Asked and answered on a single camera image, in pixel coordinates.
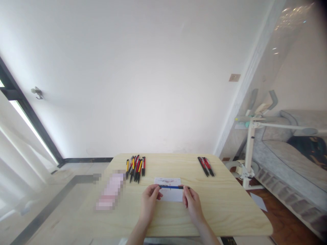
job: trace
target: wooden table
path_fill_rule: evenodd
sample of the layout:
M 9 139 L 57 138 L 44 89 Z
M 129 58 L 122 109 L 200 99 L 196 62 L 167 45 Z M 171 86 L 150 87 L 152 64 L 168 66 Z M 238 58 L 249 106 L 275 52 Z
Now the wooden table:
M 114 157 L 102 179 L 82 204 L 73 220 L 79 234 L 93 237 L 128 237 L 140 213 L 140 198 L 155 177 L 181 178 L 200 196 L 203 214 L 217 236 L 271 235 L 273 228 L 261 209 L 236 181 L 218 157 L 202 154 L 209 159 L 216 174 L 206 177 L 197 157 L 199 154 L 140 154 L 146 156 L 146 175 L 140 183 L 124 184 L 113 211 L 97 213 L 94 206 L 114 170 L 126 171 L 126 160 L 132 154 Z M 182 202 L 157 202 L 154 219 L 147 237 L 199 236 L 188 210 Z

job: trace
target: white curtain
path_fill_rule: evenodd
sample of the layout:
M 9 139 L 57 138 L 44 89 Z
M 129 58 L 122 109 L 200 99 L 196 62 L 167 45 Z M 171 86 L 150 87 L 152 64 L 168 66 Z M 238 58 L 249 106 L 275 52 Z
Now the white curtain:
M 0 218 L 21 212 L 49 183 L 56 162 L 0 92 Z

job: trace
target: sofa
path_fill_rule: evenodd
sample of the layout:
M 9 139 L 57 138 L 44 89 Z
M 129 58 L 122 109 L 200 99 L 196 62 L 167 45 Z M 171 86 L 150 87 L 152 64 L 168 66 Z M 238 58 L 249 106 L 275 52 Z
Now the sofa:
M 326 111 L 283 110 L 274 124 L 327 129 Z M 287 143 L 298 130 L 256 129 L 253 161 L 255 178 L 320 239 L 327 239 L 327 171 Z M 327 143 L 327 137 L 321 137 Z

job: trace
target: pen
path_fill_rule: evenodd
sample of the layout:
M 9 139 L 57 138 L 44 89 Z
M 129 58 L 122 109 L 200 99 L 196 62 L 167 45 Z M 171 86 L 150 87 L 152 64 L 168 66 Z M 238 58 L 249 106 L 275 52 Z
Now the pen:
M 137 181 L 137 173 L 139 171 L 139 167 L 140 167 L 140 163 L 141 163 L 141 159 L 138 160 L 137 165 L 136 165 L 136 170 L 135 170 L 135 176 L 134 176 L 134 181 Z
M 145 160 L 144 160 L 144 157 L 142 157 L 143 159 L 143 165 L 142 165 L 142 176 L 144 176 L 144 165 L 145 165 Z
M 209 167 L 209 171 L 210 171 L 210 174 L 212 175 L 212 177 L 215 176 L 214 172 L 212 171 L 212 168 L 211 168 L 211 165 L 209 163 L 209 160 L 207 158 L 204 158 L 205 162 L 208 164 L 208 167 Z
M 134 172 L 135 172 L 135 163 L 134 163 L 134 158 L 133 158 L 133 170 L 132 170 L 132 172 L 130 174 L 130 180 L 129 180 L 129 182 L 132 182 L 132 178 L 133 178 Z
M 203 162 L 204 168 L 205 168 L 205 170 L 207 171 L 208 176 L 209 176 L 210 171 L 209 171 L 209 168 L 208 168 L 208 166 L 207 166 L 207 163 L 204 161 L 203 157 L 200 157 L 200 158 L 201 158 L 201 161 Z
M 126 179 L 128 178 L 128 159 L 127 159 L 127 162 L 126 162 Z
M 144 157 L 143 165 L 144 165 L 144 174 L 143 174 L 143 176 L 145 176 L 145 157 Z
M 169 188 L 169 189 L 184 189 L 183 186 L 170 186 L 170 185 L 159 185 L 160 188 Z
M 138 164 L 139 156 L 140 155 L 135 156 L 135 165 Z
M 132 156 L 131 158 L 130 158 L 130 166 L 129 166 L 129 169 L 128 169 L 128 172 L 127 172 L 127 175 L 126 175 L 126 180 L 127 180 L 127 178 L 128 178 L 128 174 L 130 173 L 130 170 L 132 169 L 132 161 L 133 161 L 133 157 L 134 156 Z
M 203 171 L 204 171 L 205 175 L 208 177 L 208 176 L 209 176 L 209 174 L 207 173 L 207 170 L 204 168 L 204 166 L 203 166 L 203 163 L 201 162 L 201 158 L 200 158 L 200 157 L 198 157 L 198 160 L 199 160 L 199 162 L 200 162 L 200 165 L 201 165 L 201 167 L 202 167 L 202 169 L 203 169 Z
M 140 183 L 140 176 L 141 176 L 142 162 L 143 162 L 143 160 L 141 160 L 140 167 L 139 167 L 139 171 L 138 171 L 138 173 L 137 173 L 137 183 Z

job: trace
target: wooden floor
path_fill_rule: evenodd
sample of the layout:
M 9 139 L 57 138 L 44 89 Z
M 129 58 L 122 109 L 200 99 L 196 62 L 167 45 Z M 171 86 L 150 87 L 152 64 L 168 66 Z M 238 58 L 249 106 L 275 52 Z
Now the wooden floor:
M 260 184 L 252 179 L 250 185 Z M 249 194 L 260 196 L 268 212 L 263 211 L 270 220 L 274 233 L 271 236 L 278 245 L 290 244 L 324 244 L 308 227 L 306 227 L 290 210 L 288 210 L 268 190 L 251 190 Z

